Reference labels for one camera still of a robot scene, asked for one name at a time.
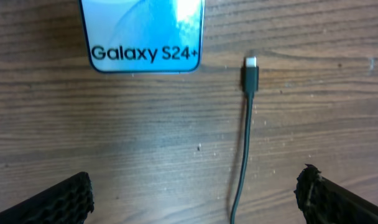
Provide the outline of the blue Galaxy smartphone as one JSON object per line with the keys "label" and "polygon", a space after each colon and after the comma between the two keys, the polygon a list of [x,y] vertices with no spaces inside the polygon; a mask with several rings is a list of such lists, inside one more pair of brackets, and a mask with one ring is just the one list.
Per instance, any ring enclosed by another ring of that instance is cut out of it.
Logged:
{"label": "blue Galaxy smartphone", "polygon": [[205,0],[79,0],[101,73],[190,73],[201,63]]}

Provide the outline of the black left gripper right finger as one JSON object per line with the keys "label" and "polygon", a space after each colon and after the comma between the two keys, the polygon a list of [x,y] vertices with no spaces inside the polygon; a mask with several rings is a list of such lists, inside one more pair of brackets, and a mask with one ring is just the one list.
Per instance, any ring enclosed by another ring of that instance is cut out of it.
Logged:
{"label": "black left gripper right finger", "polygon": [[378,224],[378,206],[321,175],[308,164],[294,190],[307,224]]}

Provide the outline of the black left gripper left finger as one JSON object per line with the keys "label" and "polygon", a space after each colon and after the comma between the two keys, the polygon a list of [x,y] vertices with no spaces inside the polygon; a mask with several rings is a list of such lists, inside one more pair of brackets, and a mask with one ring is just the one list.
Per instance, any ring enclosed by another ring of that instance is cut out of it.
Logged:
{"label": "black left gripper left finger", "polygon": [[79,172],[0,212],[0,224],[82,224],[93,211],[94,196],[89,174]]}

